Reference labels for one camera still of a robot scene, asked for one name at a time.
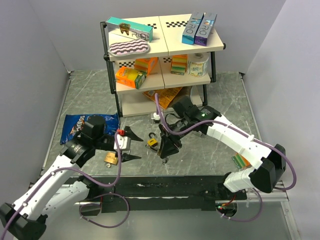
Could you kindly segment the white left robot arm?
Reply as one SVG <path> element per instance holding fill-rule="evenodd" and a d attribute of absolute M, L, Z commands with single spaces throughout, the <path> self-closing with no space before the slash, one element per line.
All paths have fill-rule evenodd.
<path fill-rule="evenodd" d="M 55 213 L 81 200 L 93 201 L 99 195 L 99 188 L 110 189 L 118 183 L 120 173 L 114 181 L 102 183 L 81 170 L 96 150 L 114 152 L 119 171 L 122 162 L 137 158 L 126 153 L 131 141 L 142 141 L 129 126 L 117 129 L 113 135 L 107 134 L 106 128 L 102 116 L 89 117 L 40 179 L 14 203 L 1 205 L 0 221 L 4 227 L 1 239 L 11 233 L 19 240 L 38 240 Z"/>

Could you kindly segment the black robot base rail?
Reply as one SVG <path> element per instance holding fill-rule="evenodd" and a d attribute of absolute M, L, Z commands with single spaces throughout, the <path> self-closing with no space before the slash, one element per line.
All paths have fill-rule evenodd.
<path fill-rule="evenodd" d="M 247 199 L 245 190 L 229 191 L 222 183 L 222 175 L 163 175 L 163 176 L 122 176 L 113 187 L 92 187 L 86 201 L 101 194 L 104 196 L 103 213 L 117 211 L 155 211 L 200 209 L 215 211 L 221 201 L 242 201 Z"/>

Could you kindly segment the key with panda keychain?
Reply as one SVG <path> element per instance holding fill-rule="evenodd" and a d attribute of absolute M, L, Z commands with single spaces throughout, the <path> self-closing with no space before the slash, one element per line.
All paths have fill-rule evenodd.
<path fill-rule="evenodd" d="M 169 156 L 167 156 L 166 158 L 164 158 L 164 159 L 162 160 L 162 164 L 163 164 L 163 165 L 166 165 L 166 164 L 168 163 L 169 159 L 170 159 Z"/>

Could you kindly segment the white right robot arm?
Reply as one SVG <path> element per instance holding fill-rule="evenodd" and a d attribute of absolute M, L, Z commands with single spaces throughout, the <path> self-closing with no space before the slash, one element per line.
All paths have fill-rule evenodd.
<path fill-rule="evenodd" d="M 167 124 L 160 104 L 156 112 L 160 116 L 160 147 L 158 155 L 166 159 L 182 148 L 181 139 L 192 131 L 199 132 L 225 144 L 249 162 L 249 167 L 238 172 L 226 173 L 218 193 L 230 199 L 236 192 L 256 188 L 271 193 L 286 170 L 285 149 L 277 144 L 268 145 L 259 141 L 231 123 L 218 110 L 208 105 L 199 108 L 189 97 L 183 97 L 173 106 L 178 121 Z"/>

